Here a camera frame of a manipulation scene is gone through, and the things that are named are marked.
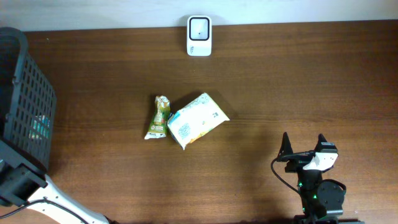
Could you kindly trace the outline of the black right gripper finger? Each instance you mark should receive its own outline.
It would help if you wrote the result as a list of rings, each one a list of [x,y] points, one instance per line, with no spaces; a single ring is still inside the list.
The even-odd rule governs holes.
[[[318,135],[318,142],[317,142],[314,150],[316,152],[321,152],[322,150],[324,150],[326,148],[326,145],[324,145],[325,142],[327,142],[327,140],[324,137],[324,135],[323,134],[319,134]]]
[[[282,136],[282,143],[281,143],[281,147],[280,147],[278,156],[283,157],[283,156],[288,156],[291,154],[293,154],[292,146],[290,143],[289,136],[288,136],[287,132],[285,132]]]

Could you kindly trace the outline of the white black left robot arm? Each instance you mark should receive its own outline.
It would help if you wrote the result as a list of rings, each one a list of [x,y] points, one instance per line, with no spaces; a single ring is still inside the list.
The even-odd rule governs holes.
[[[58,223],[115,223],[69,197],[54,184],[37,159],[4,138],[1,138],[1,205],[17,206],[1,218],[31,209]]]

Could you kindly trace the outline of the teal white tissue pack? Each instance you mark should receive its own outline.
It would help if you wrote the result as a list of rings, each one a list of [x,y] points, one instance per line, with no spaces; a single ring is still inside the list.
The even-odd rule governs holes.
[[[30,121],[29,139],[48,139],[50,135],[50,120],[45,115],[38,115]]]

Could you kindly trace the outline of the yellow white snack bag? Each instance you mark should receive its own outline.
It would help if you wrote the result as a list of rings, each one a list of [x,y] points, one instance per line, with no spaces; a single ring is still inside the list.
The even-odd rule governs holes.
[[[221,123],[229,121],[228,116],[207,93],[202,93],[182,109],[174,113],[167,127],[180,147],[203,137]]]

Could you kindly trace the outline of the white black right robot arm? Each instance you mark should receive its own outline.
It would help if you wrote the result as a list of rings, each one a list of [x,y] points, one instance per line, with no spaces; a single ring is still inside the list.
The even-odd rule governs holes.
[[[343,214],[347,188],[337,180],[322,177],[333,168],[337,158],[337,147],[322,134],[318,135],[314,149],[303,152],[294,152],[288,134],[283,134],[279,153],[271,162],[271,171],[301,199],[303,215],[294,216],[293,223],[361,223],[360,220],[339,219]],[[285,172],[297,174],[295,187],[275,171],[275,162],[286,163]]]

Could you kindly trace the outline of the green drink pouch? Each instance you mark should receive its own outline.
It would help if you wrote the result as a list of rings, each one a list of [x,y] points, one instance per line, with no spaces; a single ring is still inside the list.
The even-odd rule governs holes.
[[[149,124],[149,129],[144,137],[148,139],[160,139],[167,136],[167,121],[170,117],[170,101],[166,96],[156,96],[155,112]]]

